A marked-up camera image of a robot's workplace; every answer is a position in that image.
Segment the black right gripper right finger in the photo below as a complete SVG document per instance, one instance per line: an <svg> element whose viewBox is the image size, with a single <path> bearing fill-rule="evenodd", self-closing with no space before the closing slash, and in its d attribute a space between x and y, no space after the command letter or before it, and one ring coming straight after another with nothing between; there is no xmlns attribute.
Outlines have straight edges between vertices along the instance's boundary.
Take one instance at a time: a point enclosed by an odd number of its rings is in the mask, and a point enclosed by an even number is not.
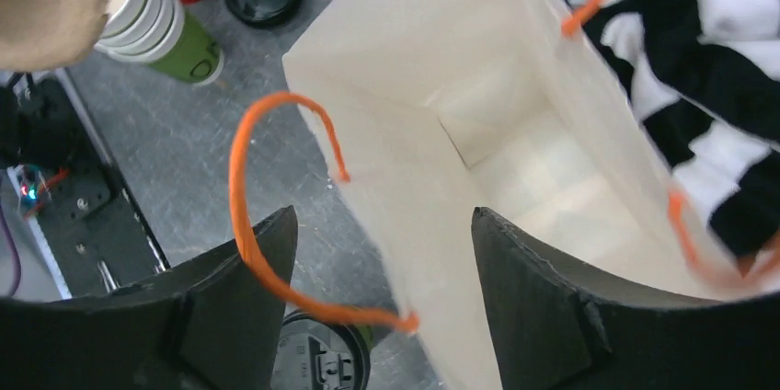
<svg viewBox="0 0 780 390"><path fill-rule="evenodd" d="M471 235L507 389L775 389L779 296L720 303L615 276L486 207Z"/></svg>

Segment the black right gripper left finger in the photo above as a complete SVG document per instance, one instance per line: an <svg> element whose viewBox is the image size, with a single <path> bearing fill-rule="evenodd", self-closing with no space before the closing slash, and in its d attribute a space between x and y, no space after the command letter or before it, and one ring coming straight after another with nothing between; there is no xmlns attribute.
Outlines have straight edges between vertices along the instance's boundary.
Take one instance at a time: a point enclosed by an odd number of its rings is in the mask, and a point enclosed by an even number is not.
<svg viewBox="0 0 780 390"><path fill-rule="evenodd" d="M215 247L103 296L1 302L5 389L266 389L284 303Z"/></svg>

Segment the black plastic cup lid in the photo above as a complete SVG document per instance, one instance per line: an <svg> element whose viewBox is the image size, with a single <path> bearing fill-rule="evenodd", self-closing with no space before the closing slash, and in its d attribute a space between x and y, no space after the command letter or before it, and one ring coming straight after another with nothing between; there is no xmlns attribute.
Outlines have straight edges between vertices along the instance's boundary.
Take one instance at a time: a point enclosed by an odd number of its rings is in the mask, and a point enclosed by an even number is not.
<svg viewBox="0 0 780 390"><path fill-rule="evenodd" d="M329 324L303 310L284 317L271 390L365 390L371 372L357 325Z"/></svg>

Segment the green paper coffee cup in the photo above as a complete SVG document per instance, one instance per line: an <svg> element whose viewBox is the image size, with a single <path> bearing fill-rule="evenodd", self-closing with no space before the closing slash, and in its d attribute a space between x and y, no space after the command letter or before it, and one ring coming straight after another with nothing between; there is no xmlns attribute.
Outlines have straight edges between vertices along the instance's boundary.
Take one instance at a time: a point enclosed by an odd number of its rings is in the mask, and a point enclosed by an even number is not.
<svg viewBox="0 0 780 390"><path fill-rule="evenodd" d="M366 351L370 352L375 346L372 328L370 326L357 325L356 329L360 334L363 343L365 344Z"/></svg>

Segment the brown paper takeout bag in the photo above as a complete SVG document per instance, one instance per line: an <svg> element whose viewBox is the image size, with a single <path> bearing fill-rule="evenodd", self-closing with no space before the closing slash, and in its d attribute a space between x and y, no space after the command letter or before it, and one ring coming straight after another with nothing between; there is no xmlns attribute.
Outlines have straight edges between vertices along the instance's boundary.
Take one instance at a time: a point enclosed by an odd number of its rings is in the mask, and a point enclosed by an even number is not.
<svg viewBox="0 0 780 390"><path fill-rule="evenodd" d="M623 279L720 303L777 293L779 235L737 260L705 226L583 30L603 0L333 0L283 57L288 90L254 103L230 157L239 252L327 322L419 337L452 389L507 389L471 235L486 207ZM379 249L395 311L292 290L247 212L254 124L292 103Z"/></svg>

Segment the brown pulp cup carrier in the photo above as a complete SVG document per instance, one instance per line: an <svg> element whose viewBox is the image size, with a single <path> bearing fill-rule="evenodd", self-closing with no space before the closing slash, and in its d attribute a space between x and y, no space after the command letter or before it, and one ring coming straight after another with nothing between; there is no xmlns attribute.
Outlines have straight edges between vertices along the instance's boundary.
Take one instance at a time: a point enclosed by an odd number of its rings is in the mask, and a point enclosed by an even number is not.
<svg viewBox="0 0 780 390"><path fill-rule="evenodd" d="M35 72L79 62L108 21L109 0L1 0L1 68Z"/></svg>

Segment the stack of green paper cups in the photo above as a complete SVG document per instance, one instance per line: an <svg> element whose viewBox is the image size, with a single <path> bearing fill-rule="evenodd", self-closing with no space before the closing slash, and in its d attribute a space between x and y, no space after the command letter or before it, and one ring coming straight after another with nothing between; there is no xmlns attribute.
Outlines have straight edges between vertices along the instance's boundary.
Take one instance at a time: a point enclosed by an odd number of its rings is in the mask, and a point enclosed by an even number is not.
<svg viewBox="0 0 780 390"><path fill-rule="evenodd" d="M148 66L195 86L224 69L218 42L180 0L109 0L95 49L115 61Z"/></svg>

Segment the black white striped cloth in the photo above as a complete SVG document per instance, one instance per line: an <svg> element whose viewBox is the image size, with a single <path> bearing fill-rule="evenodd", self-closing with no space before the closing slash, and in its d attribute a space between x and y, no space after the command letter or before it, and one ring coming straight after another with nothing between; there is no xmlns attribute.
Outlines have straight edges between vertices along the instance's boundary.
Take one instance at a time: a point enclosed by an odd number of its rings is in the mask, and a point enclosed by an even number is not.
<svg viewBox="0 0 780 390"><path fill-rule="evenodd" d="M603 0L583 30L705 226L779 235L779 0Z"/></svg>

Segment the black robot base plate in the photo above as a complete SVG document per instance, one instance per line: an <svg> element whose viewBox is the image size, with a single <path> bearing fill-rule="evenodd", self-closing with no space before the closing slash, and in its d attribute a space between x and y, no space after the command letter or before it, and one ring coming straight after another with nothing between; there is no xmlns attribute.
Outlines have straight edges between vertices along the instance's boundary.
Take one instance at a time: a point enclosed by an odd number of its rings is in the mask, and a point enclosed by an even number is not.
<svg viewBox="0 0 780 390"><path fill-rule="evenodd" d="M104 295L170 265L65 68L1 73L52 168L6 173L59 298Z"/></svg>

